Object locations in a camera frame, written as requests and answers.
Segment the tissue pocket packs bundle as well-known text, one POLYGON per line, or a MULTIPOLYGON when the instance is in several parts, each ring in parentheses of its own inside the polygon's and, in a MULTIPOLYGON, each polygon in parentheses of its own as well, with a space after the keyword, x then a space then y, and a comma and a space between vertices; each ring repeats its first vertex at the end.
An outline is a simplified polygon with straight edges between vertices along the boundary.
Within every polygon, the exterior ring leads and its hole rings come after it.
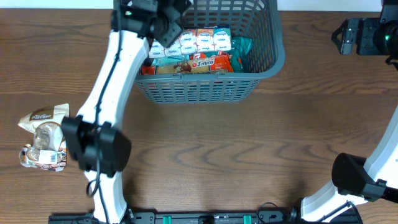
POLYGON ((163 47, 155 40, 149 51, 150 58, 190 55, 231 50, 230 26, 213 26, 185 29, 169 47, 163 47))

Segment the red spaghetti packet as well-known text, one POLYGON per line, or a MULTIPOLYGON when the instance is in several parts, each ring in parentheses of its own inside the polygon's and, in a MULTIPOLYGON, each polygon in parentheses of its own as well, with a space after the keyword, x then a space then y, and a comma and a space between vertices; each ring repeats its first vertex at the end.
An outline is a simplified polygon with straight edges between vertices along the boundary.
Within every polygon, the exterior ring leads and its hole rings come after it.
POLYGON ((142 66, 143 75, 168 75, 168 74, 209 74, 233 73, 234 70, 227 55, 195 60, 183 60, 164 65, 142 66))

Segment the green snack multipack bag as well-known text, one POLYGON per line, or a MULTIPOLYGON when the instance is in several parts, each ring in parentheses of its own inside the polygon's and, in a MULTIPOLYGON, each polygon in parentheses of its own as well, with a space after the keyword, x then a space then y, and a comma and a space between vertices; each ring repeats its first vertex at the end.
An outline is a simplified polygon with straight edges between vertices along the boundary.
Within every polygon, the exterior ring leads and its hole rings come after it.
POLYGON ((205 52, 205 53, 195 53, 189 55, 190 60, 197 58, 208 58, 219 55, 227 55, 229 58, 229 63, 234 72, 243 73, 246 66, 246 57, 254 46, 254 41, 248 37, 234 36, 231 40, 231 49, 223 52, 205 52))

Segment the beige bread bag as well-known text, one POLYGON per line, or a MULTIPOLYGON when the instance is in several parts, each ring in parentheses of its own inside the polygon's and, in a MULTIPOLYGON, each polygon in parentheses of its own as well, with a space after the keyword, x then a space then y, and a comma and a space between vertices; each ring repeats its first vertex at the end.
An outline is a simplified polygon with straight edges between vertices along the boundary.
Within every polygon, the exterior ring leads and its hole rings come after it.
POLYGON ((34 135, 19 153, 24 167, 60 172, 67 164, 67 145, 61 130, 63 118, 69 116, 68 103, 35 110, 20 119, 18 126, 34 135))

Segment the mint wet wipes pack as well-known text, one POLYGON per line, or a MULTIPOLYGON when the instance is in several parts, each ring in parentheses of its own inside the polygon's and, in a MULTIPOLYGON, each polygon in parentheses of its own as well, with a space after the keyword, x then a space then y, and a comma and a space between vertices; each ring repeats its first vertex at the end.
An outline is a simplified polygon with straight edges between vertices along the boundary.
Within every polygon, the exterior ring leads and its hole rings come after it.
POLYGON ((164 65, 171 65, 176 64, 178 62, 190 60, 189 55, 174 55, 169 57, 161 57, 155 58, 152 62, 152 66, 164 66, 164 65))

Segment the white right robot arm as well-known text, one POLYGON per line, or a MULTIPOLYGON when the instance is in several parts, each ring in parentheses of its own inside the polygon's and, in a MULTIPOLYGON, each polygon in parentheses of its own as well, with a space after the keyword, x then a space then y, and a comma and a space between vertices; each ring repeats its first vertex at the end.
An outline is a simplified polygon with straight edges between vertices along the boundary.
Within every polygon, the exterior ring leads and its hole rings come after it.
MULTIPOLYGON (((332 33, 340 54, 386 57, 397 66, 397 1, 382 0, 378 18, 351 18, 332 33)), ((288 222, 362 223, 359 205, 384 199, 397 202, 397 114, 373 153, 365 158, 339 154, 331 180, 311 196, 301 199, 288 222)))

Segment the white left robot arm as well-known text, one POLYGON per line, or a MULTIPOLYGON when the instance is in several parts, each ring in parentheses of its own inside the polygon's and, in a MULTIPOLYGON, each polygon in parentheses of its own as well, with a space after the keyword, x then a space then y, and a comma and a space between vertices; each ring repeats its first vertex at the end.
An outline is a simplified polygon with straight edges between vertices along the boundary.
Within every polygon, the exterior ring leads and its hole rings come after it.
POLYGON ((91 223, 129 223, 122 171, 131 142, 121 132, 134 80, 149 56, 150 41, 170 47, 183 32, 180 19, 193 1, 114 1, 109 42, 96 82, 75 117, 64 117, 70 156, 88 179, 95 208, 91 223))

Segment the grey plastic lattice basket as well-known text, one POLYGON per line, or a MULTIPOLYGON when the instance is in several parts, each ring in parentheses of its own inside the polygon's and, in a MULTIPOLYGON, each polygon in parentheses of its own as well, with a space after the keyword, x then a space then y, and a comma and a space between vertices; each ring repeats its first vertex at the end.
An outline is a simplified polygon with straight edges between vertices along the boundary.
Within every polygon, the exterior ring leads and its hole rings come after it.
POLYGON ((179 25, 189 28, 229 28, 233 49, 244 52, 229 72, 167 72, 146 75, 135 84, 156 103, 232 102, 245 99, 257 84, 276 75, 285 52, 277 0, 194 0, 179 25))

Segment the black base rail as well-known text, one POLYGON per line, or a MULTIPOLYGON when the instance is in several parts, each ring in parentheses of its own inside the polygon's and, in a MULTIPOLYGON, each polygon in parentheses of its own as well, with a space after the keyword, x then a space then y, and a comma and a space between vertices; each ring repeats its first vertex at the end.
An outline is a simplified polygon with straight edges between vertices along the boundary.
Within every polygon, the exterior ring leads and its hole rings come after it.
MULTIPOLYGON (((154 213, 154 212, 133 212, 127 209, 121 223, 127 224, 261 224, 261 223, 350 223, 360 224, 363 220, 357 208, 345 203, 344 206, 325 215, 323 218, 315 221, 305 221, 301 219, 297 209, 291 211, 281 207, 259 207, 256 212, 240 213, 154 213), (348 208, 343 213, 335 216, 329 222, 326 218, 331 218, 343 208, 348 208)), ((106 223, 99 221, 93 214, 53 214, 48 218, 49 224, 67 224, 67 223, 106 223)))

